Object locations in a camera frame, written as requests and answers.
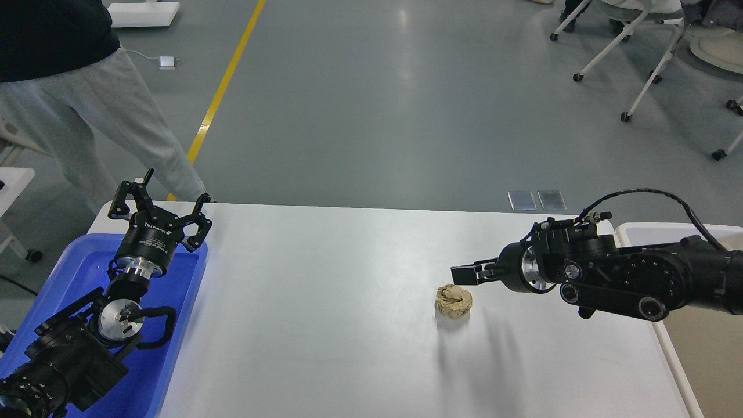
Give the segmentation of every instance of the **blue plastic tray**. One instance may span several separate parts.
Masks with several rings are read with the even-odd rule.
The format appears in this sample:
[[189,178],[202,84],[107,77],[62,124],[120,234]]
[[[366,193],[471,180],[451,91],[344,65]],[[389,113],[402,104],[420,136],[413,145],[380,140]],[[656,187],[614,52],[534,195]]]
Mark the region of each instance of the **blue plastic tray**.
[[[1,377],[10,375],[28,361],[23,352],[36,340],[33,330],[37,326],[96,287],[107,287],[108,262],[122,238],[119,234],[89,234],[68,245],[7,352],[0,358]],[[167,305],[178,311],[172,339],[156,350],[135,350],[129,354],[124,359],[129,374],[85,413],[69,405],[68,418],[155,418],[158,415],[204,275],[206,258],[206,244],[193,253],[178,246],[167,274],[152,279],[149,292],[142,298],[143,307]],[[147,318],[141,331],[143,341],[159,339],[164,324],[162,318]]]

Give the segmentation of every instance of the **crumpled paper ball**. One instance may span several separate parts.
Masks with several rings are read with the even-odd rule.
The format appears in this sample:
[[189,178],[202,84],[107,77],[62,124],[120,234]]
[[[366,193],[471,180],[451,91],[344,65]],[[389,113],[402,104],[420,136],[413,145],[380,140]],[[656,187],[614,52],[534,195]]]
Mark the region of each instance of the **crumpled paper ball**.
[[461,287],[447,284],[436,290],[436,309],[444,315],[459,319],[470,312],[472,295]]

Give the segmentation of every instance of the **gray sweatpants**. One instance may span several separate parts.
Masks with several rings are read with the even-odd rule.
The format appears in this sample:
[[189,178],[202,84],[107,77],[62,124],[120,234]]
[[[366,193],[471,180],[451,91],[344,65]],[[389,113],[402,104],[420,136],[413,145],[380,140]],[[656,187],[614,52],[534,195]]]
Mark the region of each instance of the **gray sweatpants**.
[[95,213],[113,198],[118,182],[95,153],[88,124],[154,168],[155,178],[178,199],[192,202],[204,192],[204,183],[122,49],[78,70],[0,83],[0,115],[56,159]]

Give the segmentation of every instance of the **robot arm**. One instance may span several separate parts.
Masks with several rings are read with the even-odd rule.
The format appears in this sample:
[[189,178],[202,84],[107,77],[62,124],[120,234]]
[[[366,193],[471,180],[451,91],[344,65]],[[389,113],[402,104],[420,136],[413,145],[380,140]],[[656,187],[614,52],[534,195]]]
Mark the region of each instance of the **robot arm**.
[[[129,229],[109,263],[111,282],[65,307],[36,328],[39,336],[25,351],[30,361],[0,379],[0,417],[63,417],[72,403],[81,411],[105,396],[127,373],[122,360],[133,350],[162,347],[172,337],[177,312],[170,306],[143,308],[150,279],[165,275],[178,243],[188,251],[201,246],[211,227],[201,208],[206,193],[190,215],[179,218],[152,204],[146,185],[123,181],[108,216],[129,220]],[[130,214],[125,198],[137,211]],[[196,234],[183,228],[196,224]],[[142,342],[144,318],[166,317],[163,336]]]
[[728,251],[701,226],[685,202],[692,221],[708,239],[616,248],[611,235],[598,235],[597,223],[610,213],[588,213],[576,219],[535,223],[521,241],[507,245],[498,258],[452,267],[454,283],[478,285],[502,281],[515,292],[546,293],[559,285],[562,299],[578,306],[582,318],[595,311],[646,321],[660,321],[674,309],[700,306],[743,313],[743,251]]

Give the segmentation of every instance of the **metal floor plate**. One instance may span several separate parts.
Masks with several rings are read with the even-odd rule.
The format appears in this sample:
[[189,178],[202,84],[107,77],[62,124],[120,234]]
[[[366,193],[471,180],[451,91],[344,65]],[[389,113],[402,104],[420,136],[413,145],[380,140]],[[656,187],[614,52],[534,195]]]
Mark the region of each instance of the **metal floor plate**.
[[559,190],[541,190],[536,192],[539,195],[539,201],[545,210],[567,210],[565,200],[562,198],[562,192]]
[[531,192],[515,190],[508,192],[508,200],[513,210],[536,210],[534,195]]

